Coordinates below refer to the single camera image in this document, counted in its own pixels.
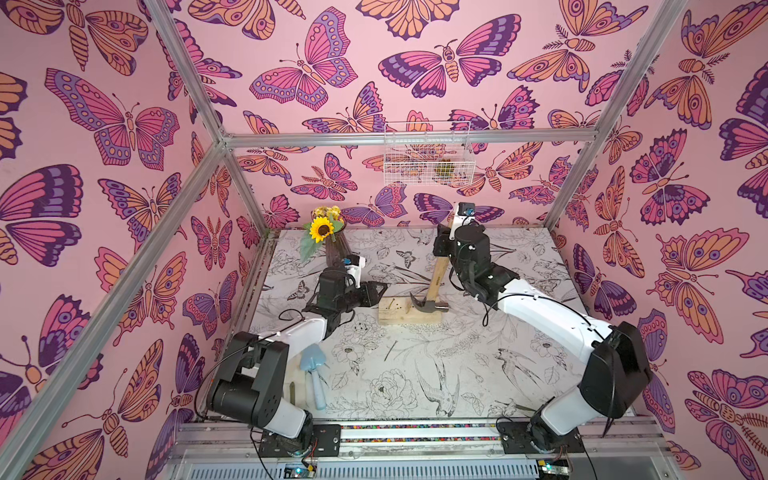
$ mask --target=bird illustration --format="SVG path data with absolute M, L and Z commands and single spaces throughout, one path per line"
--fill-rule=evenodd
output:
M 541 380 L 541 378 L 533 373 L 530 369 L 520 365 L 518 361 L 518 359 L 523 358 L 529 362 L 533 362 L 533 360 L 529 359 L 527 356 L 507 349 L 498 349 L 498 353 L 494 355 L 494 358 L 504 362 L 502 364 L 502 372 L 504 372 L 509 381 L 512 382 L 512 385 L 514 385 L 516 389 L 520 390 L 520 393 L 523 395 L 526 395 L 526 392 L 520 388 L 520 384 L 518 383 L 518 379 L 516 377 L 518 374 L 517 370 L 523 372 L 525 376 L 527 376 L 538 388 L 541 388 L 534 377 L 539 380 Z
M 456 410 L 456 404 L 458 403 L 458 375 L 456 375 L 456 391 L 451 394 L 448 390 L 448 385 L 445 382 L 445 364 L 440 361 L 442 370 L 435 362 L 435 368 L 437 369 L 437 376 L 440 381 L 440 388 L 429 385 L 419 372 L 419 367 L 416 366 L 416 375 L 419 377 L 419 385 L 422 387 L 424 396 L 430 402 L 437 403 L 437 409 L 435 414 L 437 416 L 451 416 Z

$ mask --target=wooden block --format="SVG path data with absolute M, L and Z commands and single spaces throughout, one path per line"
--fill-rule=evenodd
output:
M 441 321 L 442 312 L 419 312 L 413 306 L 410 296 L 385 296 L 379 301 L 379 324 L 381 325 L 414 325 Z

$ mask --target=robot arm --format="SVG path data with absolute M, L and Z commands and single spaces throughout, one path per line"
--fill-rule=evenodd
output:
M 640 333 L 630 323 L 613 326 L 581 315 L 493 263 L 490 241 L 474 213 L 474 204 L 460 203 L 452 227 L 438 227 L 435 256 L 451 257 L 462 286 L 478 301 L 530 323 L 587 364 L 578 385 L 531 418 L 534 446 L 551 451 L 571 430 L 597 416 L 623 416 L 653 375 Z

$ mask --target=hammer head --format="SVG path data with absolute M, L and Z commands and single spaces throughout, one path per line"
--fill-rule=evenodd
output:
M 411 293 L 411 302 L 413 302 L 413 306 L 419 311 L 424 313 L 432 313 L 432 312 L 447 312 L 448 311 L 448 304 L 447 303 L 437 303 L 434 300 L 417 300 L 416 297 L 413 296 L 413 293 Z

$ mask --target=floral table surface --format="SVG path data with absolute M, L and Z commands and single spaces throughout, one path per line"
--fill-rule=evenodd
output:
M 565 266 L 547 230 L 489 228 L 496 263 L 581 312 Z M 284 230 L 276 246 L 252 333 L 285 325 L 285 309 L 301 310 L 312 296 L 323 251 L 301 262 L 301 230 Z M 432 278 L 434 230 L 348 230 L 353 251 L 367 260 L 363 280 L 387 282 L 386 296 L 424 295 Z M 492 310 L 446 280 L 439 297 L 450 305 L 437 325 L 381 326 L 376 308 L 358 308 L 352 322 L 320 343 L 319 368 L 327 407 L 316 410 L 309 376 L 295 357 L 286 372 L 296 404 L 327 419 L 495 418 L 526 415 L 578 382 L 584 367 L 561 346 L 521 320 Z M 283 317 L 295 312 L 284 313 Z M 351 317 L 344 314 L 342 321 Z

